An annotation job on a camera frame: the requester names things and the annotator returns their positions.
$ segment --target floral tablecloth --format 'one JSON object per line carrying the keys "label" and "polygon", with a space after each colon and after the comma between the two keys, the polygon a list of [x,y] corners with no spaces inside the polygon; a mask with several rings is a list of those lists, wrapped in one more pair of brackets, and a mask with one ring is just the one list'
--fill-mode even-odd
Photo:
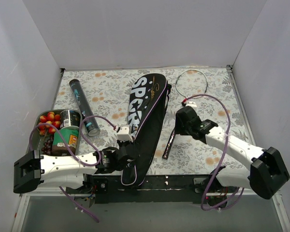
{"label": "floral tablecloth", "polygon": [[[95,115],[107,117],[114,124],[127,124],[127,110],[130,89],[133,83],[148,73],[165,75],[173,86],[168,110],[164,119],[163,129],[153,162],[147,174],[207,174],[210,173],[221,157],[221,151],[193,140],[189,136],[176,136],[169,159],[162,159],[165,146],[175,124],[175,113],[181,108],[183,97],[175,90],[176,78],[185,69],[152,69],[152,70],[114,70],[114,71],[66,71],[63,75],[55,109],[78,110],[69,81],[79,79],[89,105]],[[208,78],[207,93],[219,98],[227,107],[231,117],[230,134],[248,142],[244,120],[237,105],[232,85],[225,68],[200,69]],[[178,88],[185,95],[203,93],[206,86],[205,78],[196,71],[188,71],[180,78]],[[224,110],[213,99],[202,97],[194,100],[198,106],[201,120],[210,119],[221,127],[227,127]],[[88,137],[99,149],[116,146],[116,133],[102,119],[97,119],[101,133],[97,137]],[[81,139],[79,155],[92,152],[84,139]],[[223,162],[228,168],[240,169],[244,166],[232,157],[226,156]]]}

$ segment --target gray wall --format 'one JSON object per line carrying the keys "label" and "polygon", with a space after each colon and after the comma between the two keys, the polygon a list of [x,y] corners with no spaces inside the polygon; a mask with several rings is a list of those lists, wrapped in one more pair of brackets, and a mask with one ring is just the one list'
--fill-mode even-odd
{"label": "gray wall", "polygon": [[266,0],[23,0],[66,69],[233,64]]}
{"label": "gray wall", "polygon": [[37,115],[52,106],[59,68],[21,0],[0,0],[0,232],[19,203],[13,164],[23,156]]}
{"label": "gray wall", "polygon": [[[257,145],[277,148],[290,172],[290,0],[268,0],[234,65]],[[290,218],[290,181],[283,187]]]}

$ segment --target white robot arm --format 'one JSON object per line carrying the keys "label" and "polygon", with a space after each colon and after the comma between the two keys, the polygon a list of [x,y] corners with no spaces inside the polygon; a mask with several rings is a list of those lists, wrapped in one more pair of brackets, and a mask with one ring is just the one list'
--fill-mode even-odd
{"label": "white robot arm", "polygon": [[[169,151],[176,134],[190,135],[196,140],[223,150],[225,146],[225,131],[216,123],[201,121],[195,112],[196,105],[188,104],[176,113],[175,129],[171,135],[167,150]],[[121,126],[117,132],[118,140],[133,144],[128,125]],[[96,163],[98,154],[88,153],[80,155],[79,161],[71,156],[54,157],[40,155],[34,150],[23,156],[14,164],[14,192],[25,193],[41,187],[65,186],[77,189],[84,184],[84,176],[107,174],[120,171],[123,165],[132,160],[133,150],[125,146],[117,151],[102,150],[101,161],[96,166],[85,166],[85,163]],[[246,169],[230,170],[221,167],[215,178],[211,190],[222,187],[243,187],[254,190],[259,196],[270,199],[290,178],[287,168],[278,150],[267,150],[248,144],[234,136],[229,136],[227,154],[238,160]],[[210,179],[199,184],[203,189]]]}

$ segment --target wire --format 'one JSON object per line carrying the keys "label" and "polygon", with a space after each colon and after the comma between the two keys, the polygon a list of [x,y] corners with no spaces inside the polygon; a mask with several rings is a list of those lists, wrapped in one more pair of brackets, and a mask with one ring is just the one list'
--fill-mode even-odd
{"label": "wire", "polygon": [[230,209],[231,207],[233,207],[236,203],[239,202],[239,200],[241,199],[243,193],[244,193],[244,188],[242,188],[242,191],[240,192],[240,195],[236,198],[236,200],[232,204],[228,205],[225,208],[221,208],[220,210],[226,210],[226,209]]}
{"label": "wire", "polygon": [[79,193],[81,193],[81,194],[82,194],[82,193],[89,193],[89,192],[92,191],[92,189],[93,189],[93,187],[91,187],[91,189],[90,189],[89,191],[87,191],[87,192],[82,192],[82,190],[80,190]]}
{"label": "wire", "polygon": [[228,194],[228,187],[226,187],[226,193],[224,194],[224,197]]}
{"label": "wire", "polygon": [[30,150],[33,150],[33,146],[32,146],[32,136],[33,136],[34,131],[35,131],[39,126],[50,126],[50,127],[54,128],[54,129],[56,130],[56,132],[58,133],[58,135],[61,137],[61,139],[62,139],[64,145],[66,146],[66,148],[67,148],[69,154],[70,154],[70,155],[71,155],[71,156],[72,156],[72,157],[73,157],[77,162],[80,162],[80,164],[85,165],[85,166],[89,166],[89,167],[96,166],[96,165],[97,165],[98,163],[100,163],[100,161],[101,161],[101,153],[100,153],[100,151],[96,148],[96,146],[93,145],[93,144],[89,141],[89,139],[86,138],[86,137],[84,136],[84,134],[83,134],[83,132],[82,132],[82,125],[84,124],[84,122],[85,122],[86,120],[88,120],[89,118],[92,118],[92,117],[98,117],[98,118],[102,118],[102,119],[104,119],[105,121],[107,121],[107,122],[108,122],[108,123],[113,127],[114,130],[116,129],[116,126],[115,126],[113,123],[111,123],[108,119],[106,119],[105,117],[102,117],[102,116],[96,116],[96,115],[88,116],[88,117],[84,118],[83,121],[80,123],[80,125],[79,125],[79,133],[81,134],[81,136],[83,137],[83,139],[84,139],[84,140],[85,140],[85,141],[86,141],[90,146],[92,146],[93,149],[96,150],[96,152],[97,152],[98,155],[99,155],[98,161],[97,161],[96,163],[90,164],[90,163],[85,163],[85,162],[81,161],[81,160],[80,160],[80,159],[79,159],[79,158],[78,158],[78,157],[77,157],[77,156],[76,156],[76,155],[71,151],[71,149],[69,148],[67,142],[66,142],[65,139],[63,138],[61,132],[60,132],[60,131],[55,127],[55,126],[53,126],[52,124],[49,124],[49,123],[41,123],[41,124],[39,124],[39,125],[36,125],[36,126],[33,128],[32,132],[31,132],[31,134],[30,134],[30,137],[29,137],[29,148],[30,148]]}
{"label": "wire", "polygon": [[207,80],[207,76],[203,73],[203,72],[201,72],[201,71],[199,71],[199,70],[196,70],[196,69],[188,69],[188,70],[186,70],[186,71],[183,71],[178,77],[177,77],[177,79],[176,79],[176,81],[175,81],[175,89],[176,89],[176,91],[178,92],[178,94],[179,95],[181,95],[181,96],[183,96],[184,98],[187,98],[187,96],[185,96],[184,94],[182,94],[179,90],[178,90],[178,87],[177,87],[177,82],[178,82],[178,80],[179,80],[179,78],[184,74],[184,73],[186,73],[186,72],[188,72],[188,71],[197,71],[197,72],[199,72],[199,73],[201,73],[204,77],[205,77],[205,81],[206,81],[206,87],[205,87],[205,91],[204,91],[204,94],[207,92],[207,88],[208,88],[208,80]]}
{"label": "wire", "polygon": [[135,171],[135,179],[134,179],[134,181],[133,181],[131,184],[124,184],[124,183],[122,182],[122,174],[123,174],[123,171],[121,172],[120,182],[121,182],[122,185],[124,185],[124,186],[130,186],[130,185],[133,185],[133,184],[136,182],[136,179],[137,179],[137,172],[136,172],[136,165],[135,165],[135,164],[134,164],[134,171]]}
{"label": "wire", "polygon": [[[220,105],[222,106],[222,108],[224,109],[224,111],[226,112],[226,115],[227,115],[227,118],[228,118],[228,127],[227,127],[227,129],[226,129],[226,142],[225,142],[225,145],[224,145],[224,148],[223,148],[223,151],[222,151],[222,155],[221,155],[221,158],[220,158],[220,160],[219,160],[219,162],[218,162],[218,164],[217,164],[217,167],[216,167],[216,169],[214,170],[214,172],[213,172],[213,174],[212,174],[212,177],[210,178],[210,180],[209,180],[209,182],[208,182],[208,184],[207,184],[207,186],[206,186],[206,188],[205,188],[205,190],[204,190],[204,193],[203,193],[203,196],[202,196],[202,199],[201,199],[201,209],[202,210],[205,210],[205,211],[208,211],[208,210],[212,210],[212,209],[217,209],[217,208],[219,208],[222,204],[224,204],[225,202],[227,202],[227,201],[229,201],[230,199],[232,199],[233,197],[234,197],[234,195],[238,192],[238,190],[239,190],[239,188],[230,196],[230,197],[228,197],[227,199],[225,199],[224,201],[222,201],[222,202],[220,202],[220,203],[218,203],[218,204],[216,204],[216,205],[214,205],[214,206],[211,206],[211,207],[207,207],[207,208],[205,208],[204,207],[204,201],[205,201],[205,198],[206,198],[206,194],[208,193],[208,191],[209,191],[209,188],[211,187],[211,185],[212,185],[212,183],[213,183],[213,181],[214,181],[214,179],[215,179],[215,177],[216,177],[216,175],[218,174],[218,171],[219,171],[219,167],[221,166],[221,164],[222,164],[222,162],[223,162],[223,159],[224,159],[224,157],[225,157],[225,155],[226,155],[226,153],[227,153],[227,148],[228,148],[228,142],[229,142],[229,137],[228,137],[228,134],[229,134],[229,131],[230,131],[230,127],[231,127],[231,119],[230,119],[230,115],[229,115],[229,113],[228,113],[228,110],[227,110],[227,108],[226,108],[226,106],[218,99],[218,98],[216,98],[216,97],[214,97],[214,96],[211,96],[211,95],[208,95],[208,94],[196,94],[196,95],[192,95],[191,97],[188,97],[188,98],[185,98],[184,100],[183,100],[183,103],[184,102],[186,102],[187,100],[190,100],[190,99],[192,99],[192,98],[195,98],[195,97],[200,97],[200,96],[205,96],[205,97],[209,97],[209,98],[212,98],[212,99],[215,99],[217,102],[219,102],[220,103]],[[232,206],[234,206],[237,202],[238,202],[238,200],[240,199],[240,197],[242,196],[242,193],[241,192],[241,194],[240,194],[240,196],[236,199],[236,201],[232,204],[232,205],[230,205],[230,207],[228,207],[228,208],[231,208]]]}
{"label": "wire", "polygon": [[92,190],[91,195],[86,197],[85,201],[89,200],[93,196],[93,194],[96,192],[96,189],[97,189],[97,186],[95,185],[95,188]]}
{"label": "wire", "polygon": [[66,195],[67,196],[67,198],[69,198],[69,200],[71,201],[71,202],[73,202],[74,204],[76,204],[77,205],[77,207],[79,208],[79,209],[82,209],[82,211],[84,211],[86,214],[88,214],[89,216],[91,216],[97,223],[99,223],[100,222],[100,220],[99,220],[99,218],[94,214],[94,213],[92,213],[92,212],[90,212],[89,210],[87,210],[87,209],[85,209],[80,203],[78,203],[77,201],[75,201],[74,199],[73,199],[73,197],[71,197],[65,190],[63,190],[63,188],[60,186],[59,187],[60,188],[60,190],[63,192],[63,194],[64,195]]}
{"label": "wire", "polygon": [[[66,146],[66,148],[67,148],[67,150],[68,150],[68,152],[70,153],[70,155],[77,161],[77,162],[80,162],[80,164],[82,164],[82,165],[85,165],[85,166],[90,166],[90,167],[93,167],[93,166],[96,166],[98,163],[100,163],[100,161],[101,161],[101,153],[100,153],[100,151],[84,136],[84,134],[83,134],[83,132],[82,132],[82,125],[84,124],[84,122],[86,121],[86,120],[88,120],[89,118],[92,118],[92,117],[98,117],[98,118],[102,118],[102,119],[104,119],[106,122],[108,122],[112,127],[113,127],[113,129],[114,130],[116,130],[116,126],[113,124],[113,123],[111,123],[108,119],[106,119],[105,117],[102,117],[102,116],[95,116],[95,115],[92,115],[92,116],[88,116],[88,117],[86,117],[86,118],[84,118],[83,119],[83,121],[81,121],[81,123],[80,123],[80,125],[79,125],[79,133],[81,134],[81,136],[83,137],[83,139],[87,142],[87,143],[89,143],[89,145],[90,146],[92,146],[95,150],[96,150],[96,152],[98,153],[98,155],[99,155],[99,158],[98,158],[98,161],[96,162],[96,163],[94,163],[94,164],[89,164],[89,163],[85,163],[85,162],[82,162],[78,157],[76,157],[76,155],[71,151],[71,149],[69,148],[69,146],[68,146],[68,144],[67,144],[67,142],[65,141],[65,139],[63,138],[63,136],[62,136],[62,134],[61,134],[61,132],[55,127],[55,126],[53,126],[52,124],[49,124],[49,123],[41,123],[41,124],[39,124],[39,125],[37,125],[37,126],[35,126],[34,128],[33,128],[33,130],[32,130],[32,132],[31,132],[31,134],[30,134],[30,137],[29,137],[29,148],[30,148],[30,150],[32,151],[33,150],[33,146],[32,146],[32,136],[33,136],[33,133],[34,133],[34,131],[39,127],[39,126],[50,126],[50,127],[52,127],[52,128],[54,128],[55,130],[56,130],[56,132],[58,133],[58,135],[61,137],[61,139],[62,139],[62,141],[63,141],[63,143],[64,143],[64,145]],[[94,215],[93,213],[91,213],[90,211],[88,211],[87,209],[85,209],[82,205],[80,205],[79,203],[77,203],[71,196],[69,196],[68,194],[67,194],[67,192],[65,192],[64,190],[63,190],[63,188],[62,187],[59,187],[60,189],[61,189],[61,191],[64,193],[64,195],[66,195],[68,198],[69,198],[69,200],[70,201],[72,201],[74,204],[76,204],[77,206],[78,206],[78,208],[80,208],[80,209],[82,209],[82,212],[85,212],[85,213],[87,213],[89,216],[91,216],[96,222],[99,222],[100,220],[97,218],[97,216],[96,215]]]}

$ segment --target zip tie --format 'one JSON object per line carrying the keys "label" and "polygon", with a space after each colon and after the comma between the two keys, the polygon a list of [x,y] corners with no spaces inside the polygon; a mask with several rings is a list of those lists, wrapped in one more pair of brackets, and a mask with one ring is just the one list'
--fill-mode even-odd
{"label": "zip tie", "polygon": [[119,126],[115,126],[114,130],[118,133],[119,130],[120,130],[120,127]]}
{"label": "zip tie", "polygon": [[226,132],[224,132],[224,139],[226,139],[227,137],[229,137],[229,134],[227,134]]}
{"label": "zip tie", "polygon": [[81,159],[78,158],[78,161],[77,162],[78,162],[78,169],[81,169],[81,162],[82,162]]}

